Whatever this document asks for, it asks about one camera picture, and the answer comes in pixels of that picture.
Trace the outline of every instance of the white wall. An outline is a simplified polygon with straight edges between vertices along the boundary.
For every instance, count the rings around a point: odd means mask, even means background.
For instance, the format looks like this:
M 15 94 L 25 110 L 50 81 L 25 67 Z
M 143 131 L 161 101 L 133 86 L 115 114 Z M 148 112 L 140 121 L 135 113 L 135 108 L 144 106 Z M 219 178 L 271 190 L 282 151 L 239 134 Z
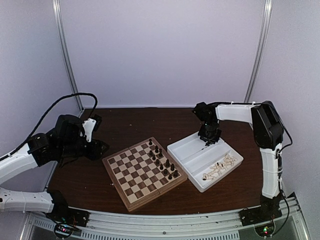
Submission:
M 0 1 L 0 156 L 19 145 L 45 110 L 70 94 L 50 0 Z M 74 99 L 64 100 L 45 118 L 38 132 L 54 127 L 60 114 L 78 114 Z M 15 191 L 43 191 L 51 165 L 5 182 Z M 0 239 L 16 239 L 21 212 L 0 213 Z
M 251 98 L 272 100 L 292 135 L 294 145 L 283 152 L 284 183 L 297 194 L 314 240 L 320 236 L 319 9 L 319 1 L 273 1 Z
M 263 11 L 263 0 L 61 1 L 78 89 L 99 107 L 243 101 Z

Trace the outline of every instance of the wire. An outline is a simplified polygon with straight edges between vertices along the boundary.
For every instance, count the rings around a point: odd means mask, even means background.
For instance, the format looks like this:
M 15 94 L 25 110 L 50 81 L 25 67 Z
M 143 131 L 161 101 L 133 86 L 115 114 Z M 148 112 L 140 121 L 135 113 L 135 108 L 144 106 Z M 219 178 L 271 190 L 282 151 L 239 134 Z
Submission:
M 89 114 L 89 118 L 91 117 L 92 113 L 94 112 L 94 110 L 96 109 L 97 105 L 98 105 L 98 99 L 97 97 L 92 94 L 92 93 L 87 93 L 87 92 L 77 92 L 77 93 L 73 93 L 70 95 L 65 95 L 60 97 L 58 100 L 56 100 L 45 112 L 44 114 L 41 116 L 40 120 L 38 121 L 38 123 L 35 125 L 34 129 L 31 131 L 31 133 L 27 136 L 27 138 L 18 146 L 16 147 L 12 152 L 8 153 L 7 155 L 4 155 L 3 157 L 0 158 L 0 161 L 10 157 L 12 154 L 15 154 L 16 152 L 18 152 L 29 140 L 29 138 L 32 137 L 32 135 L 35 133 L 35 131 L 37 130 L 37 128 L 40 126 L 41 122 L 44 120 L 44 118 L 46 117 L 46 115 L 51 111 L 51 109 L 57 104 L 59 103 L 61 100 L 63 99 L 68 99 L 68 98 L 72 98 L 75 96 L 90 96 L 92 98 L 94 98 L 94 106 Z
M 286 197 L 286 195 L 285 195 L 285 192 L 284 192 L 282 189 L 281 189 L 281 193 L 282 193 L 282 196 L 283 196 L 283 200 L 284 200 L 284 202 L 285 202 L 285 204 L 286 204 L 286 207 L 288 208 L 288 213 L 287 213 L 286 218 L 285 218 L 283 224 L 281 225 L 281 227 L 280 227 L 275 233 L 273 233 L 272 236 L 274 236 L 274 235 L 276 235 L 278 232 L 280 232 L 280 230 L 284 227 L 284 225 L 285 225 L 286 222 L 288 221 L 288 218 L 289 218 L 289 215 L 290 215 L 290 207 L 289 207 L 289 204 L 288 204 L 288 201 L 287 201 L 287 197 Z

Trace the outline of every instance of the chessboard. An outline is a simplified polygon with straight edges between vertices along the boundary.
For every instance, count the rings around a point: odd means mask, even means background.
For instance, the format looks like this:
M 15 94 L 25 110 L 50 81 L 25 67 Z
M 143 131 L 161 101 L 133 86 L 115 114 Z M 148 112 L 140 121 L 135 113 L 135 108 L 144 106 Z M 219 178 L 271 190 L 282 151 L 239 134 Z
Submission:
M 154 137 L 102 160 L 129 212 L 187 180 L 187 174 Z

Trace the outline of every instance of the white robotic arm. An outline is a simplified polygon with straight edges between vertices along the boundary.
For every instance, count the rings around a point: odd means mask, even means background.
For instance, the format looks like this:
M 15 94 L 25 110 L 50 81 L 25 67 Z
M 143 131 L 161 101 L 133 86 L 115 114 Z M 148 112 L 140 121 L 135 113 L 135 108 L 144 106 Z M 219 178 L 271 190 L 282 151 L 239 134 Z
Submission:
M 251 105 L 220 104 L 215 108 L 216 117 L 219 121 L 230 120 L 253 124 L 251 108 L 256 107 L 255 102 Z M 282 143 L 278 143 L 274 149 L 261 148 L 263 187 L 262 195 L 272 199 L 280 193 L 279 189 L 279 163 L 277 153 L 281 150 Z
M 242 219 L 270 219 L 279 215 L 281 195 L 282 158 L 281 151 L 285 127 L 274 105 L 270 101 L 263 103 L 200 102 L 192 112 L 204 124 L 198 132 L 206 145 L 219 141 L 221 130 L 219 122 L 223 120 L 252 124 L 254 140 L 260 148 L 263 168 L 263 188 L 260 198 L 261 208 L 253 215 L 243 211 Z
M 92 133 L 98 129 L 100 122 L 101 118 L 97 115 L 84 122 L 76 116 L 60 115 L 55 128 L 50 132 L 34 135 L 18 151 L 0 158 L 0 185 L 26 170 L 50 161 L 62 164 L 64 158 L 81 156 L 90 160 L 100 159 L 109 148 L 102 141 L 92 139 Z M 56 191 L 20 192 L 0 188 L 0 212 L 51 213 L 55 205 L 61 202 L 66 205 L 65 201 L 57 198 L 62 196 Z

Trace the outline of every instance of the wooden table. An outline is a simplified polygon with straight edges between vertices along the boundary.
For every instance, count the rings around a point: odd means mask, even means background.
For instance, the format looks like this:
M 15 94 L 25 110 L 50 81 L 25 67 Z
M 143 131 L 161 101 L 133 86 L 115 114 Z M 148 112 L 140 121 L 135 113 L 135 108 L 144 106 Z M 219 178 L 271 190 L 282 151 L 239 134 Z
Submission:
M 84 112 L 83 119 L 89 111 Z M 201 126 L 190 108 L 97 109 L 95 113 L 103 122 L 93 137 L 110 145 L 106 156 L 152 136 L 166 147 L 197 132 Z M 187 180 L 130 214 L 197 214 L 259 205 L 262 160 L 253 131 L 243 122 L 222 121 L 220 128 L 221 137 L 244 158 L 237 169 L 204 193 Z M 63 168 L 57 167 L 49 189 L 61 191 L 72 207 L 129 214 L 102 161 L 79 158 Z

